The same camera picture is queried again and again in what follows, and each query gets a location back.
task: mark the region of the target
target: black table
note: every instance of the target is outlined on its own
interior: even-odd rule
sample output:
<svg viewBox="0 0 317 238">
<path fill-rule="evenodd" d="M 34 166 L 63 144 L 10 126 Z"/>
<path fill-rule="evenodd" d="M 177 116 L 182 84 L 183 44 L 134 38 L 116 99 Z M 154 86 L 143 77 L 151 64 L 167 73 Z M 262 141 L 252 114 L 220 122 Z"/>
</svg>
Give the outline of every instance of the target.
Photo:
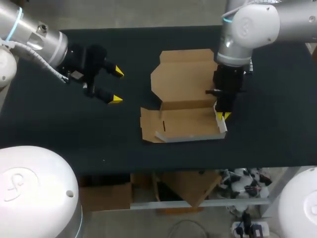
<svg viewBox="0 0 317 238">
<path fill-rule="evenodd" d="M 125 101 L 105 105 L 80 85 L 60 83 L 21 61 L 0 117 L 0 147 L 35 145 L 60 154 L 80 175 L 317 165 L 317 67 L 304 44 L 254 51 L 254 76 L 236 102 L 224 140 L 151 144 L 142 140 L 140 106 L 159 108 L 150 73 L 163 50 L 216 52 L 220 26 L 65 31 L 100 44 L 125 72 L 97 85 Z"/>
</svg>

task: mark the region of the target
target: concrete floor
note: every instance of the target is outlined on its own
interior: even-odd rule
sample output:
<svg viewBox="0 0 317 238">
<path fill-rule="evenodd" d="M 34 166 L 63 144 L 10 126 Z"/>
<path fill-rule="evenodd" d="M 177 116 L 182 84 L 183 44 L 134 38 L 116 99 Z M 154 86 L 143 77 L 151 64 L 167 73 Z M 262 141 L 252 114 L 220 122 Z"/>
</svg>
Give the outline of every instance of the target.
<svg viewBox="0 0 317 238">
<path fill-rule="evenodd" d="M 57 29 L 189 26 L 221 24 L 224 5 L 225 0 L 31 0 L 25 11 Z M 213 207 L 178 216 L 152 210 L 95 212 L 86 217 L 85 238 L 167 238 L 175 223 L 187 219 L 201 224 L 209 238 L 231 237 L 232 217 L 226 208 Z M 269 221 L 278 230 L 276 219 Z M 187 230 L 182 237 L 202 237 Z"/>
</svg>

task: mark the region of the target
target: flattened cardboard box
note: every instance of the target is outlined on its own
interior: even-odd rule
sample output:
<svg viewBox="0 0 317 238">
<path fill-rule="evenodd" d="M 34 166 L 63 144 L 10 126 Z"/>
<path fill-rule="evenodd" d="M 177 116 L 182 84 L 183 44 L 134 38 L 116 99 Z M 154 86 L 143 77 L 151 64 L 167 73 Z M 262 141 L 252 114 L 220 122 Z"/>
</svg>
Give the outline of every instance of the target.
<svg viewBox="0 0 317 238">
<path fill-rule="evenodd" d="M 216 118 L 213 88 L 217 63 L 210 49 L 163 51 L 151 74 L 152 91 L 162 100 L 160 110 L 141 108 L 144 140 L 154 143 L 223 139 L 224 118 Z"/>
</svg>

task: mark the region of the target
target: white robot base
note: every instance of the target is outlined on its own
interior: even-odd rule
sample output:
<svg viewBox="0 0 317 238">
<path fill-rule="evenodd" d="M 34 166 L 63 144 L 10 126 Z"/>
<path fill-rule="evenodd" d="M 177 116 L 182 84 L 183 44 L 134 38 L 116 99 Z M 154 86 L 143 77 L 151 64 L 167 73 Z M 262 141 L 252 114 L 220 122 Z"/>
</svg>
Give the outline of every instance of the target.
<svg viewBox="0 0 317 238">
<path fill-rule="evenodd" d="M 76 176 L 58 154 L 33 146 L 0 150 L 0 237 L 81 238 Z"/>
</svg>

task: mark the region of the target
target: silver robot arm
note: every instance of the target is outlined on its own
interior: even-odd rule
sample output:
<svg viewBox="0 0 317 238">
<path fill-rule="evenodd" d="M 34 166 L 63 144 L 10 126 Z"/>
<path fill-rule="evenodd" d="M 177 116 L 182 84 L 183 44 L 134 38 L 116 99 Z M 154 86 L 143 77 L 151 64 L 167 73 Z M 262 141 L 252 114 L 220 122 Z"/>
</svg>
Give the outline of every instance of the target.
<svg viewBox="0 0 317 238">
<path fill-rule="evenodd" d="M 34 20 L 8 0 L 0 0 L 0 37 L 7 42 L 29 46 L 53 68 L 61 64 L 68 47 L 68 39 L 63 33 Z M 26 51 L 20 47 L 13 52 L 28 58 Z"/>
<path fill-rule="evenodd" d="M 317 1 L 252 4 L 233 17 L 232 36 L 241 47 L 255 49 L 275 41 L 317 42 Z"/>
<path fill-rule="evenodd" d="M 96 97 L 107 104 L 122 101 L 94 85 L 101 69 L 118 78 L 124 76 L 120 68 L 108 60 L 104 47 L 68 42 L 65 34 L 34 20 L 9 0 L 0 0 L 0 38 L 0 78 L 15 76 L 16 63 L 10 49 L 14 55 L 43 65 L 65 83 L 81 83 L 88 97 Z"/>
<path fill-rule="evenodd" d="M 241 67 L 275 41 L 317 42 L 316 17 L 316 0 L 228 0 L 217 61 Z"/>
</svg>

